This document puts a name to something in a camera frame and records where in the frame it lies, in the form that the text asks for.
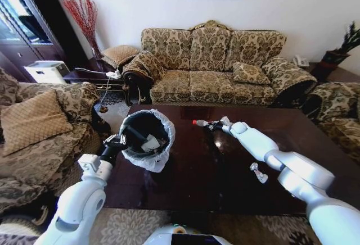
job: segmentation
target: white plastic bag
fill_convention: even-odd
[[[164,114],[162,114],[161,112],[159,112],[156,109],[140,110],[135,113],[132,113],[131,115],[127,116],[124,119],[124,121],[120,127],[119,134],[121,134],[123,132],[123,130],[126,128],[128,119],[130,117],[138,115],[139,113],[154,114],[154,116],[157,117],[161,121],[161,123],[164,125],[164,129],[168,133],[168,136],[169,136],[169,143],[165,149],[163,149],[161,152],[156,153],[152,156],[139,158],[137,156],[134,156],[134,154],[132,154],[132,152],[130,151],[129,148],[122,151],[122,153],[123,153],[124,157],[126,159],[128,159],[132,164],[134,164],[136,166],[140,166],[142,168],[145,168],[148,171],[159,173],[163,170],[166,162],[169,160],[170,148],[175,141],[175,126]]]

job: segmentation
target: throw pillow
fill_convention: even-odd
[[[73,129],[53,89],[2,110],[1,125],[5,138],[4,156]]]
[[[243,62],[235,62],[232,67],[234,70],[234,81],[251,84],[270,84],[270,80],[259,67]]]
[[[110,47],[102,51],[102,60],[117,69],[130,62],[138,53],[139,50],[131,46]]]
[[[18,88],[17,80],[0,68],[0,105],[10,106],[14,104]]]
[[[140,62],[154,79],[154,82],[161,80],[167,73],[167,70],[161,66],[159,60],[149,51],[141,51],[133,61]]]

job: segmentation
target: telephone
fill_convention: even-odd
[[[299,55],[296,55],[292,59],[293,63],[299,67],[309,67],[310,64],[306,58],[301,58]]]

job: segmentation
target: power strip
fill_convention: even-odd
[[[121,73],[119,72],[119,70],[116,70],[115,72],[107,72],[106,76],[108,78],[113,78],[113,79],[120,79],[121,78]]]

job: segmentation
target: potted plant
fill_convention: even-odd
[[[318,81],[324,81],[340,63],[350,56],[348,52],[357,46],[360,46],[360,29],[356,29],[355,22],[352,22],[345,33],[341,47],[332,51],[326,51],[322,60],[312,70],[311,74]]]

